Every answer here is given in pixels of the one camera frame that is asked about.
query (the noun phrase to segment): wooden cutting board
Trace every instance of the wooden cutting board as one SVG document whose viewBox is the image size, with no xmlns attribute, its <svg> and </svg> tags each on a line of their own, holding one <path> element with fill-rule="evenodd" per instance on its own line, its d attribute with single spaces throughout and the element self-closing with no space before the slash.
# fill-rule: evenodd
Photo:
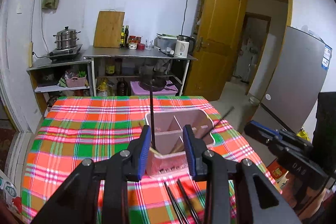
<svg viewBox="0 0 336 224">
<path fill-rule="evenodd" d="M 119 48 L 125 12 L 100 11 L 94 34 L 94 47 Z"/>
</svg>

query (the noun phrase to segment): electric kettle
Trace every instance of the electric kettle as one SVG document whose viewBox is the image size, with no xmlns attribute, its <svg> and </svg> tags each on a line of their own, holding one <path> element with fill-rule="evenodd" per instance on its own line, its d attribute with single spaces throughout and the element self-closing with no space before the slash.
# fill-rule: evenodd
<svg viewBox="0 0 336 224">
<path fill-rule="evenodd" d="M 188 54 L 192 54 L 195 48 L 196 39 L 186 35 L 178 35 L 174 55 L 176 57 L 186 58 Z"/>
</svg>

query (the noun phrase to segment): glass cup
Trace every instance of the glass cup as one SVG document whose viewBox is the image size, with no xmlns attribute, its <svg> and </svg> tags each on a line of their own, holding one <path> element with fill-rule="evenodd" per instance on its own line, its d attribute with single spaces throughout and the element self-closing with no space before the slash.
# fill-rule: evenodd
<svg viewBox="0 0 336 224">
<path fill-rule="evenodd" d="M 153 40 L 146 39 L 145 49 L 150 50 L 152 48 Z"/>
</svg>

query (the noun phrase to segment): green vegetable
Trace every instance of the green vegetable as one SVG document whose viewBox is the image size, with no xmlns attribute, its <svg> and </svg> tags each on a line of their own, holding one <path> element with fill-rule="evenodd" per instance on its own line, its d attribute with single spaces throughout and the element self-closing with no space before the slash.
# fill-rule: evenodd
<svg viewBox="0 0 336 224">
<path fill-rule="evenodd" d="M 80 78 L 85 77 L 85 76 L 86 76 L 86 72 L 83 71 L 83 70 L 81 70 L 81 71 L 78 72 L 78 76 L 79 76 Z"/>
</svg>

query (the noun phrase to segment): stainless steel shelf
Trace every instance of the stainless steel shelf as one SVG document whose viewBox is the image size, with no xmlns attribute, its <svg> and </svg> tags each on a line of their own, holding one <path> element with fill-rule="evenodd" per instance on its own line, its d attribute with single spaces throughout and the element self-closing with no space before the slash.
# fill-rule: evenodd
<svg viewBox="0 0 336 224">
<path fill-rule="evenodd" d="M 69 88 L 69 87 L 61 87 L 58 85 L 49 85 L 49 86 L 38 86 L 35 89 L 35 93 L 39 92 L 51 92 L 51 91 L 63 91 L 63 90 L 86 90 L 89 89 L 89 86 L 78 86 L 76 88 Z"/>
<path fill-rule="evenodd" d="M 197 60 L 191 55 L 186 58 L 169 57 L 153 48 L 151 50 L 130 50 L 128 48 L 100 48 L 90 46 L 83 54 L 84 57 L 134 57 L 134 58 L 159 58 L 159 59 L 175 59 L 175 60 Z"/>
<path fill-rule="evenodd" d="M 46 57 L 39 58 L 38 60 L 36 60 L 36 62 L 33 63 L 31 68 L 27 69 L 27 71 L 87 63 L 91 63 L 91 59 L 84 59 L 82 53 L 80 52 L 74 59 L 69 60 L 51 61 L 49 58 Z"/>
<path fill-rule="evenodd" d="M 140 75 L 112 75 L 112 76 L 97 76 L 97 78 L 140 78 Z M 161 75 L 160 77 L 176 77 L 173 74 Z"/>
</svg>

